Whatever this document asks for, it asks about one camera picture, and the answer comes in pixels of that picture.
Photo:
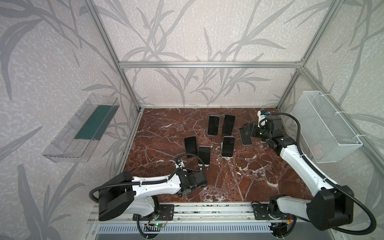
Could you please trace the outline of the large black phone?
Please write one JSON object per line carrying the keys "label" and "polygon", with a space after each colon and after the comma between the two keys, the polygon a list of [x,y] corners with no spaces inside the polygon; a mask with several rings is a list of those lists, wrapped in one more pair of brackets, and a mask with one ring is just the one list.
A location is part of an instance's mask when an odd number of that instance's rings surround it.
{"label": "large black phone", "polygon": [[243,146],[251,146],[253,144],[251,136],[249,135],[248,132],[245,131],[244,128],[239,128],[239,133],[241,137],[241,143]]}

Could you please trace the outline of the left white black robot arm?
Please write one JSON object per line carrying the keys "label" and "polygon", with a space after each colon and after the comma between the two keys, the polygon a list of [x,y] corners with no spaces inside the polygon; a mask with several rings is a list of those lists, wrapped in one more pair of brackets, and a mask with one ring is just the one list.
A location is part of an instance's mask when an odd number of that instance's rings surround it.
{"label": "left white black robot arm", "polygon": [[172,174],[152,178],[133,177],[123,172],[90,191],[99,205],[99,221],[109,221],[127,212],[147,217],[160,211],[158,195],[183,197],[208,184],[204,171],[178,168]]}

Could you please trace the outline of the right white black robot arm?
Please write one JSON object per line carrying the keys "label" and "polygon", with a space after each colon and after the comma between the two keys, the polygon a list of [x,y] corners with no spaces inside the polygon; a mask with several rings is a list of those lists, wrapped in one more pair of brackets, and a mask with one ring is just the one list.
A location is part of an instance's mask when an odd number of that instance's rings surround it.
{"label": "right white black robot arm", "polygon": [[295,215],[321,231],[352,223],[354,202],[343,192],[352,195],[353,191],[347,186],[338,190],[326,182],[327,176],[299,152],[292,137],[284,134],[278,115],[262,115],[258,124],[244,124],[242,130],[243,139],[259,138],[266,142],[299,175],[313,196],[310,201],[285,195],[271,197],[268,211],[272,217]]}

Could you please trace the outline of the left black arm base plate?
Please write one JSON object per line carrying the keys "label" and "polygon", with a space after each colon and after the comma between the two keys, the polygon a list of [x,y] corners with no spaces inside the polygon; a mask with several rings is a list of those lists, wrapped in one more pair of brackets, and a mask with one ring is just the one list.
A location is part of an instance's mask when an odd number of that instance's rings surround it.
{"label": "left black arm base plate", "polygon": [[133,215],[133,220],[136,221],[139,217],[139,221],[149,221],[149,220],[156,220],[156,221],[172,221],[174,218],[175,213],[175,205],[173,204],[160,204],[160,208],[158,210],[155,210],[154,213],[142,217],[137,214]]}

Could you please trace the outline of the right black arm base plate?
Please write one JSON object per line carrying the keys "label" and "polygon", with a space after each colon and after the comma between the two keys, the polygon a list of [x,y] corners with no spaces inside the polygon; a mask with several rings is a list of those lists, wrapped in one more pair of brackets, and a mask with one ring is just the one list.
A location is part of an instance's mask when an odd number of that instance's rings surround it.
{"label": "right black arm base plate", "polygon": [[284,214],[281,212],[272,212],[269,209],[270,203],[260,203],[252,202],[251,207],[254,212],[256,220],[266,220],[266,221],[282,221],[288,222],[292,220],[293,217],[290,214]]}

